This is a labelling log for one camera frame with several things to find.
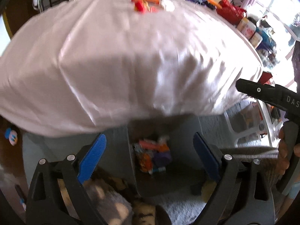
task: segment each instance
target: white bedsheet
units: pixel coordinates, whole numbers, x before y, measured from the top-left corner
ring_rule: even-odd
[[[30,19],[0,59],[0,114],[50,137],[131,119],[221,114],[262,63],[217,14],[184,0],[140,14],[130,0],[77,0]]]

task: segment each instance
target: red bag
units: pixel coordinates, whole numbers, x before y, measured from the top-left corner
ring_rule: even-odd
[[[221,0],[219,4],[222,9],[217,8],[217,13],[232,25],[238,25],[243,17],[247,17],[245,9],[232,5],[228,0]]]

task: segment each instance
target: clamp handle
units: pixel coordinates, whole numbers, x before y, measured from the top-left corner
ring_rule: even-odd
[[[289,159],[289,168],[277,182],[276,187],[283,195],[288,195],[292,185],[300,174],[300,159],[294,154],[294,146],[300,143],[299,125],[292,121],[287,121],[283,124],[283,131],[284,141],[288,148],[287,158]]]

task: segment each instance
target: finger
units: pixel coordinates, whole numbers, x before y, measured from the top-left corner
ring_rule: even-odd
[[[284,142],[284,140],[280,140],[279,142],[279,145],[278,145],[278,152],[279,152],[279,155],[282,157],[282,158],[286,158],[289,151],[287,149],[287,145],[286,143]]]
[[[300,157],[300,144],[294,146],[294,153],[296,156]]]
[[[283,170],[283,169],[276,169],[276,172],[277,172],[279,175],[284,175],[284,174],[285,174],[285,170]]]
[[[282,158],[278,156],[277,166],[278,169],[286,170],[289,168],[290,162],[287,158]]]
[[[280,129],[279,134],[278,134],[278,138],[283,139],[284,138],[284,131],[283,131],[283,127]]]

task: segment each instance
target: metal rivet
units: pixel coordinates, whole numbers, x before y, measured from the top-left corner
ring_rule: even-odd
[[[229,154],[225,154],[224,155],[224,158],[227,160],[227,161],[230,161],[232,159],[232,156],[229,155]]]
[[[256,159],[256,158],[253,160],[253,162],[254,162],[256,165],[259,165],[259,164],[260,164],[260,160],[258,160],[258,159]]]
[[[75,156],[74,155],[68,155],[67,156],[67,160],[68,161],[73,161],[75,159]]]
[[[43,158],[43,159],[40,159],[38,163],[39,163],[40,165],[43,165],[43,164],[46,163],[46,159],[44,159],[44,158]]]

